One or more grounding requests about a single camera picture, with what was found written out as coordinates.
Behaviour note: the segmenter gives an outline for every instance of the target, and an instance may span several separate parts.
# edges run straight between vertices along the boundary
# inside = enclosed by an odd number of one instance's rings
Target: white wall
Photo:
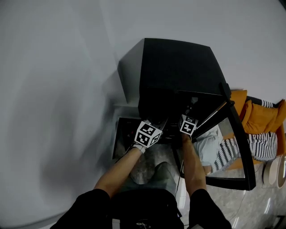
[[[124,102],[96,0],[0,2],[0,226],[60,214],[111,158]]]
[[[101,6],[118,60],[142,38],[203,44],[232,89],[270,102],[286,98],[286,10],[278,0],[101,0]],[[139,76],[127,75],[139,88]]]

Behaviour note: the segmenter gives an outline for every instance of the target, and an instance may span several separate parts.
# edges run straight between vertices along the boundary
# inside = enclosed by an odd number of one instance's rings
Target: orange cushion
[[[278,108],[267,108],[252,104],[250,117],[245,125],[245,132],[248,134],[267,133],[274,125],[278,114]]]
[[[247,123],[248,120],[249,120],[251,111],[252,111],[252,102],[251,102],[251,100],[248,100],[248,101],[244,104],[244,106],[243,106],[243,108],[242,108],[242,111],[241,111],[241,113],[240,113],[240,120],[242,120],[241,123],[242,123],[243,128],[245,128],[246,123]]]
[[[235,102],[234,107],[236,108],[236,112],[238,113],[238,115],[240,115],[242,111],[242,108],[246,100],[246,96],[247,96],[247,90],[231,92],[231,100]]]
[[[284,122],[286,118],[286,101],[283,99],[280,103],[279,103],[279,107],[278,107],[278,115],[276,117],[276,120],[273,124],[273,126],[271,127],[271,132],[276,132],[276,130],[282,125],[282,123]]]

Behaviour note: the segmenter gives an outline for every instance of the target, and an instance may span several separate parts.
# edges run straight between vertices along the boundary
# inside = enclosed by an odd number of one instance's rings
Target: white marker cube
[[[179,121],[179,129],[181,132],[192,135],[195,129],[197,128],[198,120],[188,117],[182,114],[180,121]]]
[[[159,140],[161,133],[161,130],[142,121],[137,129],[134,141],[148,148]]]

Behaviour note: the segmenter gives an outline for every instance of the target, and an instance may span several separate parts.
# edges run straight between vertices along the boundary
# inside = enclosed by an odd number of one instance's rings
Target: person
[[[190,196],[189,228],[231,228],[206,191],[205,171],[190,137],[183,134],[182,143],[185,184]],[[131,148],[51,228],[183,229],[174,197],[176,183],[168,163],[159,164],[147,184],[138,185],[129,177],[142,152],[143,147]]]

